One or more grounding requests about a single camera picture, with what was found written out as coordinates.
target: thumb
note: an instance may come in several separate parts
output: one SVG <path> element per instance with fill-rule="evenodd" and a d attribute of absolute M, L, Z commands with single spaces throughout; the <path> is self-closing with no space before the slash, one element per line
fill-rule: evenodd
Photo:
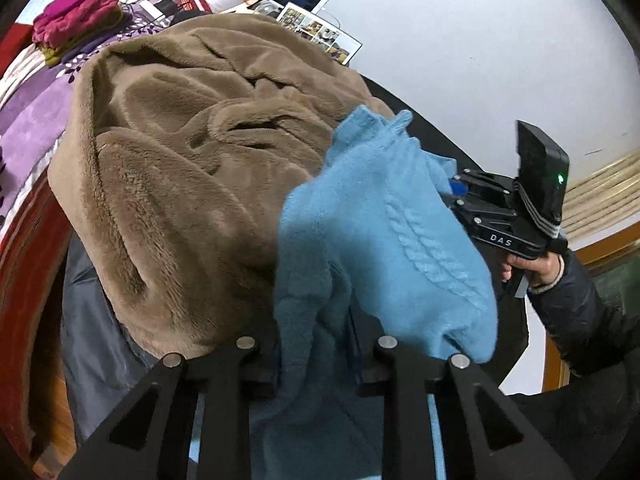
<path fill-rule="evenodd" d="M 531 270 L 532 272 L 544 272 L 547 267 L 547 262 L 544 258 L 526 260 L 515 254 L 508 254 L 507 263 L 518 269 Z"/>

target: black jacket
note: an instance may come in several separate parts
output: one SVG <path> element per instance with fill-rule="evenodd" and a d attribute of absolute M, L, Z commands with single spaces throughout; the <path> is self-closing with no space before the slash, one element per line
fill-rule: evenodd
<path fill-rule="evenodd" d="M 640 319 L 602 303 L 575 255 L 531 303 L 571 367 L 568 386 L 513 396 L 577 480 L 640 479 Z"/>

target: black table surface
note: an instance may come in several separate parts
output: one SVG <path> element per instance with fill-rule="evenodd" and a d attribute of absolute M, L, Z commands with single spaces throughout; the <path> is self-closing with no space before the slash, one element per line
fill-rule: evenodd
<path fill-rule="evenodd" d="M 480 170 L 478 164 L 459 147 L 455 145 L 439 129 L 413 110 L 406 103 L 398 99 L 391 92 L 382 88 L 378 83 L 364 77 L 370 92 L 384 101 L 394 113 L 409 110 L 414 114 L 414 120 L 409 124 L 407 132 L 420 140 L 422 149 L 436 155 L 455 158 L 458 168 Z M 485 244 L 476 243 L 476 247 L 487 262 L 491 270 L 494 291 L 498 301 L 498 340 L 494 356 L 482 366 L 496 383 L 501 383 L 516 364 L 529 343 L 529 330 L 524 300 L 502 297 L 502 282 L 500 280 L 500 262 L 502 254 L 498 250 Z"/>

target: wooden floor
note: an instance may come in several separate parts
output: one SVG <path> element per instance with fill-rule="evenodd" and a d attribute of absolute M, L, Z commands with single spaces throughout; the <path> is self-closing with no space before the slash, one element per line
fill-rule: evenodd
<path fill-rule="evenodd" d="M 31 455 L 34 472 L 43 478 L 55 478 L 76 452 L 60 355 L 63 276 L 61 270 L 42 313 L 31 361 L 29 420 L 36 433 Z"/>

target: human hand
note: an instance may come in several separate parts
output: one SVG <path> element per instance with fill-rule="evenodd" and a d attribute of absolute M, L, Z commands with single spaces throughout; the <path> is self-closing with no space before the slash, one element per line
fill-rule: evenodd
<path fill-rule="evenodd" d="M 506 261 L 502 263 L 502 279 L 511 279 L 513 267 L 530 271 L 530 286 L 537 287 L 553 283 L 560 274 L 560 256 L 555 253 L 546 253 L 537 260 L 525 260 L 515 254 L 507 254 Z"/>

